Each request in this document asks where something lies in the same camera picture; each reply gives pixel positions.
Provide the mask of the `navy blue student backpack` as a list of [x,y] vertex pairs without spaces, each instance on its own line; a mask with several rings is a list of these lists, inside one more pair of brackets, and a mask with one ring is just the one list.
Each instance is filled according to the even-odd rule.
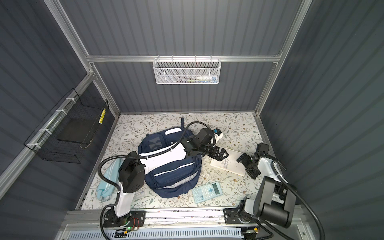
[[[173,146],[181,137],[193,136],[191,130],[185,131],[184,120],[180,127],[147,134],[138,146],[140,156],[152,155]],[[202,156],[188,157],[183,145],[160,156],[143,159],[145,182],[161,198],[174,198],[193,189],[202,170]]]

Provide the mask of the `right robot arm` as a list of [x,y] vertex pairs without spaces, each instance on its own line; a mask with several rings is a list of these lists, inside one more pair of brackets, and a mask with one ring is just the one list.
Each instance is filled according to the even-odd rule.
[[257,144],[253,156],[242,154],[237,162],[243,164],[252,179],[263,176],[257,195],[241,200],[238,209],[240,221],[248,223],[256,217],[283,228],[290,227],[296,196],[279,180],[281,169],[277,159],[269,154],[269,145]]

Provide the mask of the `white Robinson Crusoe book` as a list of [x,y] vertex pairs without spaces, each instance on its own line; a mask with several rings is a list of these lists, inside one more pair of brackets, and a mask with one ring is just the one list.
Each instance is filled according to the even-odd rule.
[[244,177],[246,175],[246,168],[243,164],[237,162],[237,159],[243,153],[227,148],[225,148],[225,150],[227,151],[229,156],[221,162],[212,159],[210,166]]

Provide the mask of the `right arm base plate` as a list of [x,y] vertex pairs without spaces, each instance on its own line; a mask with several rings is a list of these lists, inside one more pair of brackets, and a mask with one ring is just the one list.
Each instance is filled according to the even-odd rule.
[[236,225],[236,224],[254,224],[255,220],[252,216],[244,211],[236,208],[226,208],[223,209],[224,219],[227,225]]

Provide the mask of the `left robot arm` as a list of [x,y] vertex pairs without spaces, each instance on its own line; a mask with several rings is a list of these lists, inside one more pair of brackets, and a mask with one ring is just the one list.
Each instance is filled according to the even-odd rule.
[[119,218],[127,216],[135,192],[143,185],[166,199],[188,193],[199,181],[204,156],[224,164],[230,172],[230,163],[241,153],[218,147],[222,135],[218,129],[203,128],[195,135],[185,127],[175,127],[146,136],[118,170],[113,213]]

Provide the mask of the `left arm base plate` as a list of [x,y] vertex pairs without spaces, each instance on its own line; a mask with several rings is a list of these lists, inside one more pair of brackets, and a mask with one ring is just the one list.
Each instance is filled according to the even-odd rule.
[[123,217],[117,217],[114,210],[107,210],[103,217],[103,227],[142,227],[146,219],[146,213],[146,211],[130,211]]

